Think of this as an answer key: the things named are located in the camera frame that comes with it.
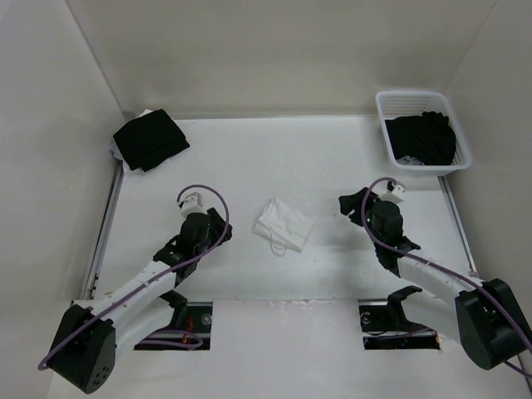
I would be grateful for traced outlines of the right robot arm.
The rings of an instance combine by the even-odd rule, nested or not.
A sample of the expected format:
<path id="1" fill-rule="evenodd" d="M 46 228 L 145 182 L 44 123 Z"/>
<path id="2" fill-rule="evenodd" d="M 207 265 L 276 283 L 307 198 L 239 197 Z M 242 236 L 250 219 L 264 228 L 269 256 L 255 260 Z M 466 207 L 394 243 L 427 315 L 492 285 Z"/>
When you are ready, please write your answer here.
<path id="1" fill-rule="evenodd" d="M 385 316 L 391 328 L 409 331 L 422 325 L 459 343 L 479 368 L 509 365 L 531 349 L 531 328 L 510 286 L 499 278 L 467 277 L 427 259 L 421 246 L 404 235 L 399 208 L 404 185 L 384 179 L 383 195 L 364 187 L 338 198 L 342 215 L 363 228 L 378 263 L 409 282 L 387 298 Z"/>

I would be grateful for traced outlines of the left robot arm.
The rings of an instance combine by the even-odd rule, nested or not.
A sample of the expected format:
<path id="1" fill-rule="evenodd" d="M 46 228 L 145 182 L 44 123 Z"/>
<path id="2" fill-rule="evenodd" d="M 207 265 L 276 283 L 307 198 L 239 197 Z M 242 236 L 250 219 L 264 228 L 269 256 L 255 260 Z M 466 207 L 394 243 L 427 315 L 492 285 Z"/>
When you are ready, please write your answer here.
<path id="1" fill-rule="evenodd" d="M 180 232 L 132 280 L 97 303 L 65 311 L 41 367 L 86 394 L 100 389 L 123 352 L 162 328 L 174 332 L 185 325 L 187 300 L 175 288 L 231 237 L 231 225 L 216 209 L 188 214 Z"/>

